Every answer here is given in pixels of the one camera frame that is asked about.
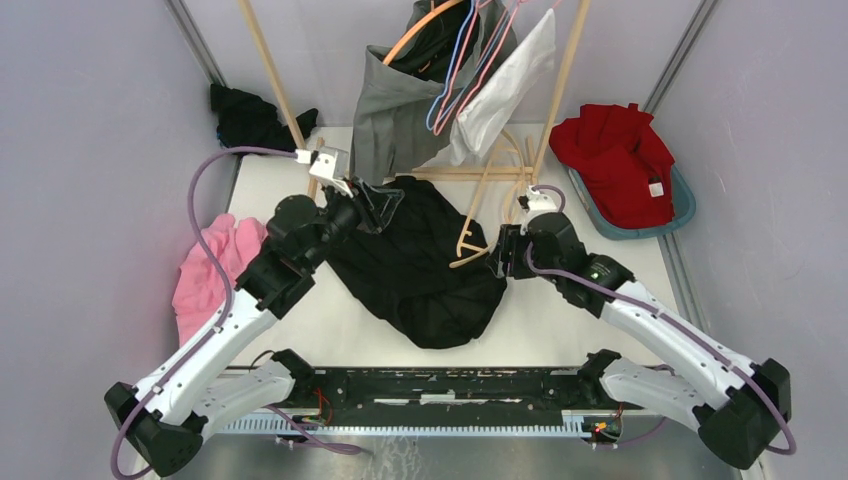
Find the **orange plastic hanger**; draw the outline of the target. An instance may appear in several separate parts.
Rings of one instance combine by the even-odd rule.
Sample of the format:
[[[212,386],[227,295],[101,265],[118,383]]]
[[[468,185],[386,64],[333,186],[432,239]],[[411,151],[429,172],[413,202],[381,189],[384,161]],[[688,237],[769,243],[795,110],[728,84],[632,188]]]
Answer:
[[[387,54],[384,56],[382,60],[383,65],[390,65],[399,52],[411,41],[414,37],[430,22],[434,19],[445,13],[446,11],[454,8],[455,6],[462,3],[462,0],[448,0],[444,1],[439,5],[436,5],[435,2],[432,2],[430,10],[423,15],[416,23],[414,23],[411,27],[407,29],[407,31],[400,37],[400,39],[390,48]]]

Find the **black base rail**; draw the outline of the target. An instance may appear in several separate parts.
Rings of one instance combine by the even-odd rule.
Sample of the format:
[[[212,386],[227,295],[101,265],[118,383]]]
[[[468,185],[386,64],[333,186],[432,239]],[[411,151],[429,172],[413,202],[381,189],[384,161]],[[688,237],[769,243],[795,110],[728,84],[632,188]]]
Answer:
[[[559,426],[565,411],[623,406],[577,368],[530,367],[325,367],[276,405],[332,427]]]

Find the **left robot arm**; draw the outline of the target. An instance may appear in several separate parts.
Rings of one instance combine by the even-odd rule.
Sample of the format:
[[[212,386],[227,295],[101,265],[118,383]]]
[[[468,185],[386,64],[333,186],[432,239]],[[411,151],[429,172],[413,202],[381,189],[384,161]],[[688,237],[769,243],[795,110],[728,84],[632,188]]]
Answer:
[[[292,351],[275,353],[259,368],[216,385],[218,376],[255,338],[314,286],[317,268],[353,233],[381,233],[404,191],[359,179],[332,182],[327,203],[307,195],[281,200],[266,224],[259,254],[199,331],[155,371],[133,385],[117,382],[104,400],[124,442],[160,477],[184,468],[203,444],[232,422],[285,400],[313,397],[312,370]]]

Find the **pink garment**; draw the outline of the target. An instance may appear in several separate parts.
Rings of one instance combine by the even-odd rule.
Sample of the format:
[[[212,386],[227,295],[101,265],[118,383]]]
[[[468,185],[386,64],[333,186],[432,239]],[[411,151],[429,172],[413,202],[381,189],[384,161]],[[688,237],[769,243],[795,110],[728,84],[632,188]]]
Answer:
[[[218,215],[201,234],[231,285],[259,254],[267,236],[259,220],[253,217],[238,220],[228,213]],[[213,261],[199,244],[191,248],[179,270],[172,306],[179,344],[184,345],[223,304],[225,287]]]

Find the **black garment corner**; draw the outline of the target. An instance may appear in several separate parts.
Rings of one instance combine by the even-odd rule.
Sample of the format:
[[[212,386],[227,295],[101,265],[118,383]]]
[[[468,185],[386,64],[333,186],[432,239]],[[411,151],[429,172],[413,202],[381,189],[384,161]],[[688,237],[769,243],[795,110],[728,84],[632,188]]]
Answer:
[[[274,104],[259,95],[212,83],[209,102],[223,149],[256,147],[289,153],[298,149],[293,127],[283,122]]]
[[[390,182],[405,197],[379,235],[355,231],[327,259],[350,293],[375,317],[423,349],[448,349],[479,338],[492,320],[507,282],[484,259],[452,269],[463,226],[486,242],[426,180]]]

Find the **pink wire hanger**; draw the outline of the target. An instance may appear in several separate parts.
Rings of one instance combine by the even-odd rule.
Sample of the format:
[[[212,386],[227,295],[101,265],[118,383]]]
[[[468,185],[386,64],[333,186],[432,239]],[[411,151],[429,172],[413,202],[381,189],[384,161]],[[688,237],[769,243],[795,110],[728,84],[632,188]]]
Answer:
[[[499,21],[498,28],[491,37],[483,55],[481,57],[481,65],[475,70],[475,83],[472,86],[466,87],[459,99],[452,106],[450,113],[453,116],[458,116],[466,105],[473,99],[473,96],[480,90],[483,81],[486,79],[488,71],[492,67],[497,55],[503,48],[506,38],[509,34],[512,24],[517,16],[524,0],[516,0],[508,10],[504,11],[503,19]]]

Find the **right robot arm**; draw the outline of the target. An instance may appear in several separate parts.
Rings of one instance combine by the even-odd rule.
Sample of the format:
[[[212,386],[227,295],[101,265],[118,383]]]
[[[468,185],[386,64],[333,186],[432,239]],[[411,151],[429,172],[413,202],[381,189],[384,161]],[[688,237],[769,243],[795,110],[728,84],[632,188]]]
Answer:
[[[487,263],[499,278],[544,279],[570,305],[627,333],[670,369],[605,353],[603,365],[577,382],[585,405],[615,400],[646,408],[695,432],[737,469],[765,452],[796,454],[789,371],[726,347],[667,308],[620,262],[587,252],[564,213],[502,225]]]

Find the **red garment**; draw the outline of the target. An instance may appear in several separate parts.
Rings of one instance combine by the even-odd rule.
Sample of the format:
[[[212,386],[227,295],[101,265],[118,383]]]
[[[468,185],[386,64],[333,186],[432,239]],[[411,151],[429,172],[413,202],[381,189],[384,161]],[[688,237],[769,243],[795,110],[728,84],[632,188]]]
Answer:
[[[580,175],[601,216],[619,228],[660,227],[675,216],[675,160],[652,121],[635,103],[585,104],[549,135],[557,159]]]

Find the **wooden clothes rack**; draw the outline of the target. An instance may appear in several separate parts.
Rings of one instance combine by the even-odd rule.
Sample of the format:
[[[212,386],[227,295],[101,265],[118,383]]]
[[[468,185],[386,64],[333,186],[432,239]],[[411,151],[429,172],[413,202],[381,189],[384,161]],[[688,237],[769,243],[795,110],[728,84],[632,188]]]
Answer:
[[[296,145],[295,151],[289,153],[287,156],[296,160],[300,164],[310,167],[312,165],[312,155],[314,152],[306,147],[302,131],[297,125],[295,115],[292,113],[279,71],[274,63],[273,56],[261,30],[261,26],[253,6],[249,1],[240,1],[238,6],[244,20],[246,21],[256,50],[264,65],[272,91],[280,107],[280,111],[288,123]],[[537,181],[541,163],[544,159],[548,145],[548,140],[564,97],[566,85],[576,57],[578,45],[584,30],[590,6],[591,3],[589,1],[580,1],[577,3],[575,18],[570,28],[568,41],[563,51],[547,119],[544,124],[539,145],[535,149],[533,163],[530,166],[521,162],[516,167],[495,167],[492,163],[488,163],[484,167],[418,167],[413,169],[410,174],[419,179],[437,181],[479,180],[484,182],[488,179]]]

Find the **teal laundry basket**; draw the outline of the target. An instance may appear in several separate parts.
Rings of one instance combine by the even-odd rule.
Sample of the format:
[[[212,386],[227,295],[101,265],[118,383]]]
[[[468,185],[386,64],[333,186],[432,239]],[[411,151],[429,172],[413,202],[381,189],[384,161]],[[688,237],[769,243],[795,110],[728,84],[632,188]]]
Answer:
[[[693,192],[683,175],[676,167],[671,171],[672,202],[675,215],[671,222],[650,228],[624,229],[608,222],[602,215],[580,175],[568,166],[563,169],[567,173],[578,197],[596,230],[610,240],[637,240],[657,238],[673,233],[685,226],[695,215],[697,204]]]

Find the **white skirt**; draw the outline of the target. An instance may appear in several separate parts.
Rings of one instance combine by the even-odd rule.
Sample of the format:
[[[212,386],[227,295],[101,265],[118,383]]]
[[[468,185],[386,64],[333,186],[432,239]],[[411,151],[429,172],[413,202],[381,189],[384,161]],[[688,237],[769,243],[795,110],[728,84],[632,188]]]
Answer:
[[[552,70],[556,14],[549,9],[482,87],[464,103],[450,132],[450,163],[481,160],[529,90]]]

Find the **grey garment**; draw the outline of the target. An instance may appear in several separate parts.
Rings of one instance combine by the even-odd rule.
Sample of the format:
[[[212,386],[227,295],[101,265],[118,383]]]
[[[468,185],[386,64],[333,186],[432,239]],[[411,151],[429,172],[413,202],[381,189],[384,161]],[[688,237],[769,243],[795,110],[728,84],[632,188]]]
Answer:
[[[417,1],[408,28],[431,8],[444,1]],[[350,153],[351,173],[371,184],[380,184],[396,173],[406,173],[436,156],[449,143],[449,131],[456,116],[451,115],[438,136],[425,126],[429,107],[443,89],[447,63],[469,1],[446,11],[424,27],[388,66],[382,60],[391,47],[369,45],[365,52],[363,86],[353,121]],[[505,58],[516,48],[511,42],[502,53]],[[461,69],[457,89],[471,80],[473,61],[483,40],[476,40],[474,53]],[[489,73],[501,65],[499,63]]]

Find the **wooden hanger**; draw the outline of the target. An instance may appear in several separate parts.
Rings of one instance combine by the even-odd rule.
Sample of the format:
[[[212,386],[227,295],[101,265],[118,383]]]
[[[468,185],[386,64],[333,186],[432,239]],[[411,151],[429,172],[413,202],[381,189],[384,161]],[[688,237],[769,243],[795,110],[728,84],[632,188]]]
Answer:
[[[491,244],[478,246],[471,242],[473,236],[471,221],[483,208],[491,184],[499,182],[510,184],[510,189],[505,193],[502,201],[501,217],[504,222],[511,221],[515,217],[511,202],[538,179],[538,148],[534,140],[532,135],[527,135],[522,142],[519,142],[509,130],[502,130],[486,154],[480,172],[471,175],[471,179],[476,180],[476,186],[456,242],[456,258],[449,264],[451,269],[461,268],[483,258],[493,248]]]

